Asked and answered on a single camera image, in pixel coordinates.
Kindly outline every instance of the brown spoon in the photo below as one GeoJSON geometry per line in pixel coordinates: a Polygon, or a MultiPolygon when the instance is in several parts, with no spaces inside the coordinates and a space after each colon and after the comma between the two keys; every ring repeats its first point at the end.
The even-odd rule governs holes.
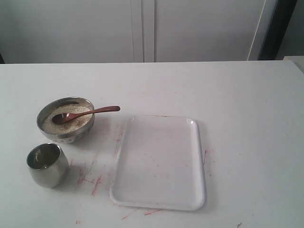
{"type": "Polygon", "coordinates": [[[103,108],[98,108],[95,110],[91,110],[85,113],[62,113],[62,114],[58,114],[55,115],[52,118],[53,123],[55,124],[64,124],[68,121],[74,120],[78,117],[81,117],[83,115],[89,115],[89,114],[93,114],[93,113],[106,113],[106,112],[118,112],[120,110],[119,106],[109,106],[109,107],[103,107],[103,108]]]}

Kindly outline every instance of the rice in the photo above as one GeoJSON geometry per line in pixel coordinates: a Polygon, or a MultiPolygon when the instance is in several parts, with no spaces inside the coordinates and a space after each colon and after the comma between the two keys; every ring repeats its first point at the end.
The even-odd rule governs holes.
{"type": "Polygon", "coordinates": [[[92,114],[81,116],[63,124],[55,124],[52,118],[61,113],[84,113],[91,109],[76,104],[68,104],[55,109],[43,122],[42,130],[49,134],[66,134],[76,131],[90,121],[92,114]]]}

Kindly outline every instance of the cabinet door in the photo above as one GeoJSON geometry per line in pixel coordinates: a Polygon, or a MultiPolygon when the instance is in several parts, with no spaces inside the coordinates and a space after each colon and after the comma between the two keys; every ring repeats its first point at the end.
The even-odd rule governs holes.
{"type": "MultiPolygon", "coordinates": [[[[276,0],[155,0],[156,62],[257,59],[276,0]]],[[[144,23],[144,38],[148,41],[144,23]]],[[[151,53],[151,45],[145,53],[151,53]]]]}
{"type": "Polygon", "coordinates": [[[142,62],[134,1],[0,0],[0,53],[6,63],[142,62]]]}

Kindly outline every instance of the metal bowl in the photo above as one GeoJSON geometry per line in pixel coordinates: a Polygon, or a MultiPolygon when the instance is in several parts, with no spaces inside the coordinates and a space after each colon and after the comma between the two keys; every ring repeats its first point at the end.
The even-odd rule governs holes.
{"type": "Polygon", "coordinates": [[[45,132],[42,129],[42,124],[44,120],[57,108],[64,105],[80,105],[88,107],[90,110],[94,109],[94,106],[88,100],[81,97],[66,97],[59,100],[56,100],[47,106],[45,106],[37,117],[37,126],[41,133],[43,133],[48,139],[57,142],[57,143],[73,143],[74,141],[82,138],[84,135],[88,134],[92,129],[94,124],[95,115],[93,114],[89,122],[87,122],[84,126],[80,127],[76,131],[69,132],[66,134],[50,134],[45,132]]]}

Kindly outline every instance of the stainless steel cup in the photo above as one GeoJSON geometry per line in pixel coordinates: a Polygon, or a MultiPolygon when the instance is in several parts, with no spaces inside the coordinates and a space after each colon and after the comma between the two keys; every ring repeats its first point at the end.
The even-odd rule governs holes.
{"type": "Polygon", "coordinates": [[[58,185],[68,171],[68,161],[62,149],[53,143],[35,147],[27,157],[29,172],[34,181],[44,187],[58,185]]]}

